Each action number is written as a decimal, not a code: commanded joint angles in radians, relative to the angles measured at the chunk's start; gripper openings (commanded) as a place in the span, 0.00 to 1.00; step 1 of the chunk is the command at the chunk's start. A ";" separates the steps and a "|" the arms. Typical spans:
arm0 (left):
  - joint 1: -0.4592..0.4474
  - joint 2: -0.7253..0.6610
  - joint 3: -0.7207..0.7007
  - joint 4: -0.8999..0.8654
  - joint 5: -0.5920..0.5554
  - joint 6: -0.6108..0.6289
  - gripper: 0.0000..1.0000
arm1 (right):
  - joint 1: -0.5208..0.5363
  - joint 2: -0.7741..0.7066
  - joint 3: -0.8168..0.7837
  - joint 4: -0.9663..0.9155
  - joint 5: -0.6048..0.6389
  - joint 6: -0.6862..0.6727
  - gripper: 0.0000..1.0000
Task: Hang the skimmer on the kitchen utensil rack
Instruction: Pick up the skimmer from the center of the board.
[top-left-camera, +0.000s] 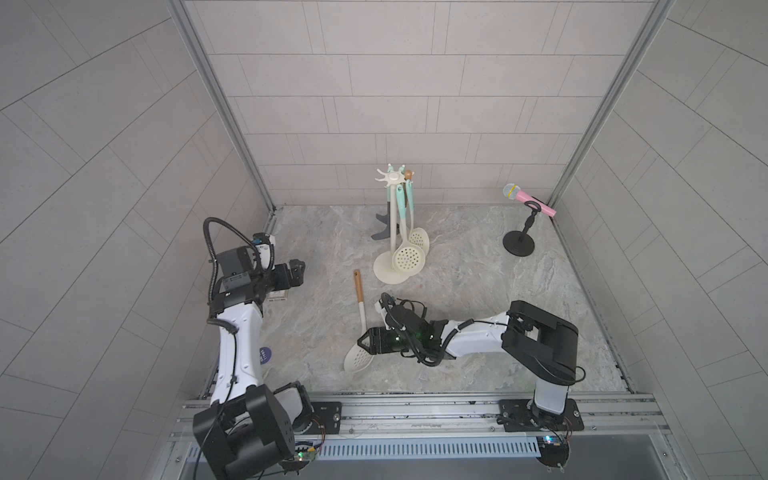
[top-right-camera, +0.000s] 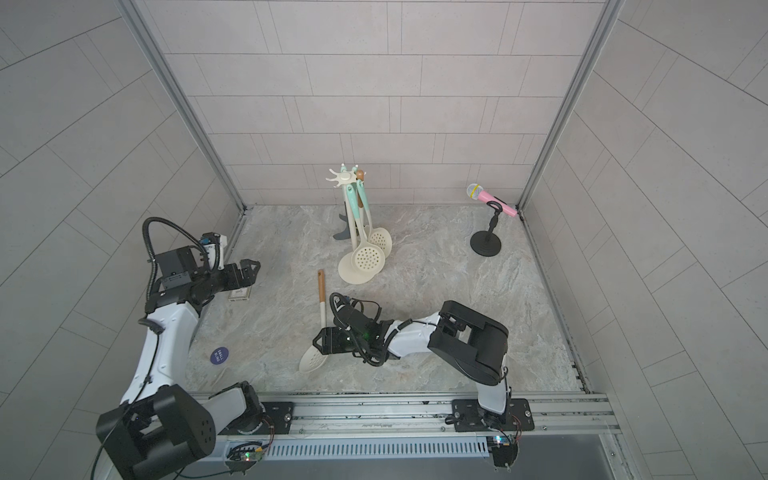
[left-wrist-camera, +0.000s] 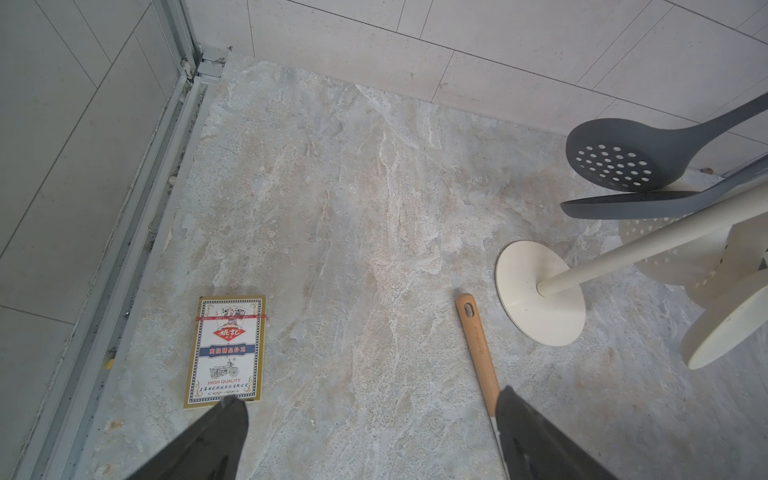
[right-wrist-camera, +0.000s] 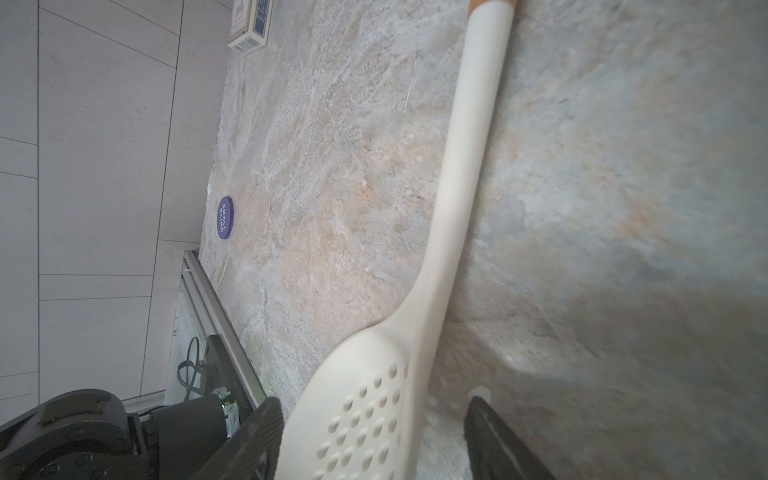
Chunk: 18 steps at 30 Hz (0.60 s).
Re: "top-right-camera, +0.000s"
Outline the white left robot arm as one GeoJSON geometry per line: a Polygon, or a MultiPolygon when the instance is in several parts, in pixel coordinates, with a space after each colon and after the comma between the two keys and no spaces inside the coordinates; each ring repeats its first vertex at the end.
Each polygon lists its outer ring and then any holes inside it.
{"type": "Polygon", "coordinates": [[[220,249],[201,256],[181,247],[150,258],[147,335],[135,377],[117,408],[102,414],[96,434],[124,479],[161,479],[214,450],[225,430],[253,431],[264,408],[253,387],[235,383],[199,402],[183,386],[193,334],[203,308],[220,292],[255,283],[260,263],[222,264],[220,249]]]}

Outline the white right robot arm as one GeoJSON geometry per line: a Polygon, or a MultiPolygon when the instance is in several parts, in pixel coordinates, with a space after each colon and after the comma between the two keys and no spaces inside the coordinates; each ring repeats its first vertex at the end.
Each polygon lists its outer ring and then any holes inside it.
{"type": "Polygon", "coordinates": [[[321,355],[350,353],[372,367],[412,354],[432,353],[477,386],[479,407],[502,416],[507,410],[505,356],[509,330],[502,323],[453,300],[427,317],[382,320],[365,301],[338,292],[329,297],[333,324],[312,340],[321,355]]]}

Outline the cream skimmer green handle bottom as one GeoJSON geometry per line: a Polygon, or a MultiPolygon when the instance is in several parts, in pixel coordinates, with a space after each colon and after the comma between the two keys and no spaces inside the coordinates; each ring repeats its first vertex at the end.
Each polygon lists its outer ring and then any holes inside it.
{"type": "Polygon", "coordinates": [[[349,176],[343,182],[345,204],[346,204],[346,210],[347,210],[347,220],[348,220],[348,226],[349,226],[350,238],[351,238],[353,250],[357,249],[361,243],[361,234],[360,234],[360,229],[358,225],[360,210],[358,206],[357,192],[355,189],[356,183],[357,181],[353,180],[351,176],[349,176]]]}

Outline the cream skimmer green handle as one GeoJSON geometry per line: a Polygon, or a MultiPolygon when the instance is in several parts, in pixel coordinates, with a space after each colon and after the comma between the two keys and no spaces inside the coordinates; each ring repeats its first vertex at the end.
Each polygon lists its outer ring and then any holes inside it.
{"type": "Polygon", "coordinates": [[[360,234],[360,229],[358,225],[360,210],[358,206],[357,192],[355,189],[356,183],[357,181],[353,180],[351,176],[349,176],[343,182],[345,204],[346,204],[346,210],[347,210],[347,220],[348,220],[348,226],[349,226],[350,238],[351,238],[353,250],[357,249],[361,243],[361,234],[360,234]]]}
{"type": "Polygon", "coordinates": [[[363,274],[370,280],[383,269],[385,264],[384,252],[381,248],[367,240],[361,214],[358,225],[361,234],[361,243],[360,246],[352,252],[352,268],[356,273],[363,274]]]}

